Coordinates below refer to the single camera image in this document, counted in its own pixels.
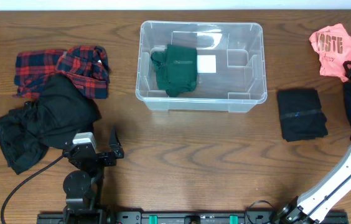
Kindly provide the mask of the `pink printed t-shirt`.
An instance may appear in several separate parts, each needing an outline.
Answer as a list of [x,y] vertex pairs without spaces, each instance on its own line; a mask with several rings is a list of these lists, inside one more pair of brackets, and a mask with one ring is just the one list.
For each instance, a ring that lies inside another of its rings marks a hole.
[[313,50],[321,64],[319,73],[325,77],[337,77],[347,82],[343,63],[351,61],[351,36],[342,24],[324,27],[309,37]]

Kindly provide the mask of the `black garment with band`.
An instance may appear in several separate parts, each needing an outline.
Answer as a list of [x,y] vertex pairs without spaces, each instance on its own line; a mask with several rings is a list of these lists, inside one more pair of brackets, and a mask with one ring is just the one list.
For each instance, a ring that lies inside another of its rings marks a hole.
[[277,100],[283,139],[293,142],[328,135],[327,118],[322,112],[317,90],[281,90]]

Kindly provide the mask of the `dark green garment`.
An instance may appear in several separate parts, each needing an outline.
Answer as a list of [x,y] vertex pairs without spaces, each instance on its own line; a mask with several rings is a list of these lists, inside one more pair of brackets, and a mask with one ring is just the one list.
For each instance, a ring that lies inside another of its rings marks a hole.
[[156,83],[169,97],[192,92],[197,87],[197,49],[168,44],[151,54]]

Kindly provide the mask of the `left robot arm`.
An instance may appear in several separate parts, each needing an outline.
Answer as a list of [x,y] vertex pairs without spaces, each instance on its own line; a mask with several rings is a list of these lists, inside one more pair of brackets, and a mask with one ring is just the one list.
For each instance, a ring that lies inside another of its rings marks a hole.
[[70,146],[63,151],[77,170],[69,173],[63,182],[66,207],[65,224],[113,223],[111,212],[100,203],[105,167],[115,166],[124,157],[116,128],[112,128],[108,152],[96,152],[96,140],[91,132],[77,133]]

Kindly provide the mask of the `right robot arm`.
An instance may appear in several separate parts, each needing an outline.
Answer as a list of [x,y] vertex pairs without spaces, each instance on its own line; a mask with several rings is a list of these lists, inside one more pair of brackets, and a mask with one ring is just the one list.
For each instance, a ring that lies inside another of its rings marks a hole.
[[[344,103],[351,127],[351,59],[342,64]],[[287,141],[325,136],[326,118],[315,90],[292,89],[278,93],[279,118]],[[341,161],[313,188],[296,197],[274,217],[278,223],[322,223],[330,209],[351,191],[351,145]]]

